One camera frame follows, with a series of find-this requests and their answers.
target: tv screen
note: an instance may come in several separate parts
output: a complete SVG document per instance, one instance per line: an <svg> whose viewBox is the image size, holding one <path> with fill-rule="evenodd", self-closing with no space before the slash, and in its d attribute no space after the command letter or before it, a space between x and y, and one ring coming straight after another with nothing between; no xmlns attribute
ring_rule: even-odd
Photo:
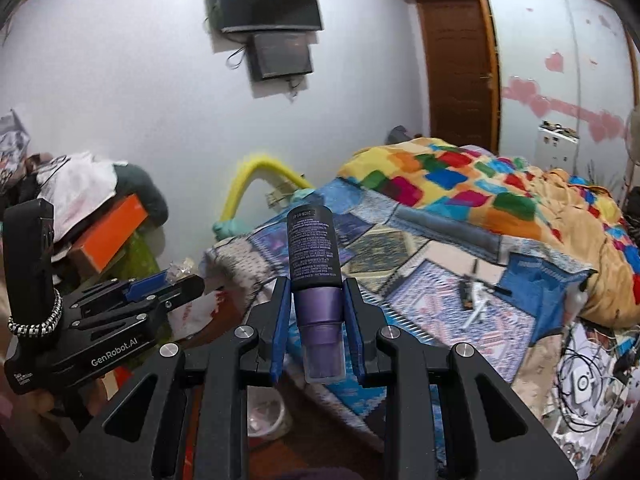
<svg viewBox="0 0 640 480"><path fill-rule="evenodd" d="M213 18L222 32L322 30L318 0L216 0Z"/></svg>

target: spray bottle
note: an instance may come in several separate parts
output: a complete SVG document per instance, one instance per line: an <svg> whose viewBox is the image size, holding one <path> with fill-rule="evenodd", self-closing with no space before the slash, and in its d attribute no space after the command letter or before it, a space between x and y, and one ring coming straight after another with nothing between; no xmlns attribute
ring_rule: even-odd
<svg viewBox="0 0 640 480"><path fill-rule="evenodd" d="M289 271L308 383L346 377L342 276L331 211L301 205L287 215Z"/></svg>

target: white cloth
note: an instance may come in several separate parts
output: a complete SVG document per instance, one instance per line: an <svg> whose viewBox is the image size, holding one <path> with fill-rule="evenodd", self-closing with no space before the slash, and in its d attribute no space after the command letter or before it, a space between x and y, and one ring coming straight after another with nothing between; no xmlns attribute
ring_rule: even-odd
<svg viewBox="0 0 640 480"><path fill-rule="evenodd" d="M36 171L38 198L53 204L55 242L116 193L113 162L89 152L59 156Z"/></svg>

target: bed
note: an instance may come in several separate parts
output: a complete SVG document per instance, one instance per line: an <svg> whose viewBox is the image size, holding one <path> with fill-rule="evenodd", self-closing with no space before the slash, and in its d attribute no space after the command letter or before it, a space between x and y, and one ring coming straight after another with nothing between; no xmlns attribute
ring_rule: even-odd
<svg viewBox="0 0 640 480"><path fill-rule="evenodd" d="M601 330L640 319L638 249L606 190L439 139L364 150L338 175L290 207L318 203L334 213L343 275L357 278L363 298L421 342L473 343L540 420L552 410L563 359L568 287L588 280L590 300L582 314ZM276 276L288 276L288 210L206 251L202 272L227 276L247 311L269 298ZM458 283L476 260L480 278L512 294L495 292L486 320L464 330L469 311ZM349 362L346 380L306 384L301 362L292 310L287 372L307 395L382 449L385 389L361 388ZM433 397L444 472L436 390ZM591 466L586 462L574 465L584 473Z"/></svg>

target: patchwork quilt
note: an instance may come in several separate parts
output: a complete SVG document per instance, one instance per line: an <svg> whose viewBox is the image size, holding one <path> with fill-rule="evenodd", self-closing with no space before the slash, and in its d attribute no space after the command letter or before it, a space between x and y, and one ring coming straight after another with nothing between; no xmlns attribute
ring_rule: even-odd
<svg viewBox="0 0 640 480"><path fill-rule="evenodd" d="M365 301L382 309L389 324L422 343L471 342L525 399L534 413L552 386L559 355L563 295L590 267L542 242L492 234L467 222L407 207L366 187L337 178L300 203L327 206L334 214L342 273L357 278ZM229 238L206 253L203 271L220 271L241 291L245 308L260 308L277 276L289 275L284 210L247 236ZM494 295L486 320L463 325L470 315L459 296L461 277L478 261L480 278L512 296ZM287 371L300 377L300 335L293 314ZM346 380L305 391L380 446L384 435L384 388L361 388L348 359ZM437 390L432 390L437 457L446 464Z"/></svg>
<svg viewBox="0 0 640 480"><path fill-rule="evenodd" d="M363 150L338 174L405 206L568 254L597 271L583 317L611 328L640 322L638 248L604 188L430 138Z"/></svg>

